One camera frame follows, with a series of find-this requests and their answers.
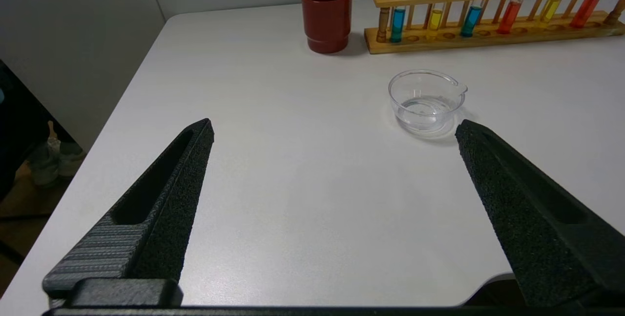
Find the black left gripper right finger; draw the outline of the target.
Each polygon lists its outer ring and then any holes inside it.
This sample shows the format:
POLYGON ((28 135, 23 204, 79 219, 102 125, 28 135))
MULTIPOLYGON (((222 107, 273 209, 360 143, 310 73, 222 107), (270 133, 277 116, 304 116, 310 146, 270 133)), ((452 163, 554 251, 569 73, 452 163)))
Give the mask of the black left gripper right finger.
POLYGON ((623 234, 488 127, 455 137, 526 304, 623 307, 623 234))

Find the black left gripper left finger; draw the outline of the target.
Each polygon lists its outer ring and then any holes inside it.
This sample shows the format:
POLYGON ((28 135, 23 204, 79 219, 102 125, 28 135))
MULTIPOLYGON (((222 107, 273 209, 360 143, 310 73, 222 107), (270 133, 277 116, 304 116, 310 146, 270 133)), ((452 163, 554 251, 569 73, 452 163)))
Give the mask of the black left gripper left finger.
POLYGON ((214 142, 185 127, 43 280, 51 307, 176 306, 214 142))

